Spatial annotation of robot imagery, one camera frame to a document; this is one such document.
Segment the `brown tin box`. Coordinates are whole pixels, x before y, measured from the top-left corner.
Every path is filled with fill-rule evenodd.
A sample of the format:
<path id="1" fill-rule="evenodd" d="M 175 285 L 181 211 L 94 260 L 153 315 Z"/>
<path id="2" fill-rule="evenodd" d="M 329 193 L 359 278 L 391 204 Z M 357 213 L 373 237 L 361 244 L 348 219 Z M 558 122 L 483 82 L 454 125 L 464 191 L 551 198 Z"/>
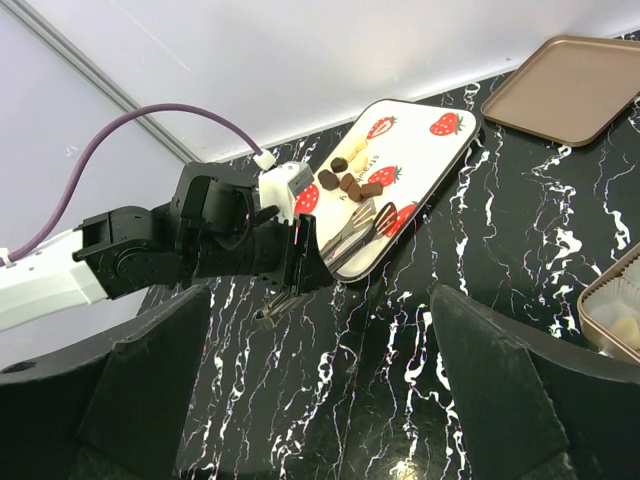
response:
<path id="1" fill-rule="evenodd" d="M 636 244 L 579 296 L 584 336 L 600 352 L 639 363 L 639 245 Z"/>

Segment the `black metal tongs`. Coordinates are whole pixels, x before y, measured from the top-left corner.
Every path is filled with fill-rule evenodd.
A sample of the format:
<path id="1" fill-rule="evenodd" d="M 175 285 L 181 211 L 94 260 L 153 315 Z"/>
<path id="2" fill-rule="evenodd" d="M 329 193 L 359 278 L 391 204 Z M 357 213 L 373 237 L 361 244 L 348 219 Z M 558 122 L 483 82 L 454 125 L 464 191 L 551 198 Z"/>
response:
<path id="1" fill-rule="evenodd" d="M 340 239 L 324 254 L 320 254 L 331 279 L 358 251 L 384 236 L 395 224 L 397 208 L 394 202 L 386 203 L 377 211 L 375 204 L 369 199 L 358 210 L 366 205 L 369 206 L 368 210 L 359 214 L 354 212 L 342 229 Z M 282 315 L 297 307 L 315 290 L 327 286 L 331 279 L 324 280 L 323 284 L 306 293 L 296 292 L 293 287 L 282 290 L 256 313 L 256 319 L 267 328 L 273 328 Z"/>

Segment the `brown chocolate piece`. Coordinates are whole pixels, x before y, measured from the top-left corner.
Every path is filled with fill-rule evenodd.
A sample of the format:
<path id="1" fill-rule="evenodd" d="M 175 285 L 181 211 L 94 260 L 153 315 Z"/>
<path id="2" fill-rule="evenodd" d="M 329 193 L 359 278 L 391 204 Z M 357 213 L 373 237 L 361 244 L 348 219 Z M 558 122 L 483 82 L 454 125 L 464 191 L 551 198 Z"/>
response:
<path id="1" fill-rule="evenodd" d="M 360 194 L 364 199 L 381 196 L 383 191 L 384 185 L 381 182 L 366 183 L 360 187 Z"/>

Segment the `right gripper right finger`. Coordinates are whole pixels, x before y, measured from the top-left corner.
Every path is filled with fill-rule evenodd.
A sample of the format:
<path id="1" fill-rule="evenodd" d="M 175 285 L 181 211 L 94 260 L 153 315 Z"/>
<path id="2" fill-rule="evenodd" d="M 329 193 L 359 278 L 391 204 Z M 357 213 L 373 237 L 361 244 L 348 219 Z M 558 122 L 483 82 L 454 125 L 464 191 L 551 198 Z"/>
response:
<path id="1" fill-rule="evenodd" d="M 638 478 L 638 366 L 448 286 L 430 310 L 474 478 Z"/>

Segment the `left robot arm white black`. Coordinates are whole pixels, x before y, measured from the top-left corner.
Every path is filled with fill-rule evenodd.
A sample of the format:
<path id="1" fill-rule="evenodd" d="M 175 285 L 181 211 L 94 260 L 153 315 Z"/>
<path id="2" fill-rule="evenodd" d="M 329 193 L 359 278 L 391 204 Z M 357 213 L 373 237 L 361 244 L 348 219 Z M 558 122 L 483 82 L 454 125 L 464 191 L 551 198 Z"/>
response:
<path id="1" fill-rule="evenodd" d="M 304 163 L 260 177 L 223 163 L 183 168 L 172 200 L 127 206 L 9 256 L 1 269 L 1 328 L 156 285 L 187 289 L 199 279 L 252 276 L 278 292 L 261 318 L 273 320 L 299 298 L 329 286 L 316 220 L 295 215 L 293 196 L 311 183 Z"/>

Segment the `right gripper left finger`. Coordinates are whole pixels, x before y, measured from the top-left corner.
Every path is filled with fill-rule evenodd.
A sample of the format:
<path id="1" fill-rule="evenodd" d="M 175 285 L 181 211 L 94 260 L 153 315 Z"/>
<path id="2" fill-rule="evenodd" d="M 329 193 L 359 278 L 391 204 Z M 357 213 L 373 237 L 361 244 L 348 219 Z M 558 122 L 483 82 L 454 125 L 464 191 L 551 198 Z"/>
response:
<path id="1" fill-rule="evenodd" d="M 171 479 L 210 291 L 1 371 L 4 479 Z"/>

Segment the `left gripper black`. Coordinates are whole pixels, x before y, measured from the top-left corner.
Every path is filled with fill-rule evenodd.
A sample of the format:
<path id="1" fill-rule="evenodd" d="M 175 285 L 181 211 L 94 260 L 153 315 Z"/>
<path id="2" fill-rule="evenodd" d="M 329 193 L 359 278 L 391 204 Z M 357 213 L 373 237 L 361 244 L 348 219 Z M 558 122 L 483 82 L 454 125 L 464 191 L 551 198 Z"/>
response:
<path id="1" fill-rule="evenodd" d="M 255 227 L 241 246 L 239 274 L 262 278 L 294 295 L 333 284 L 320 255 L 316 218 L 302 214 L 292 224 L 268 221 Z"/>

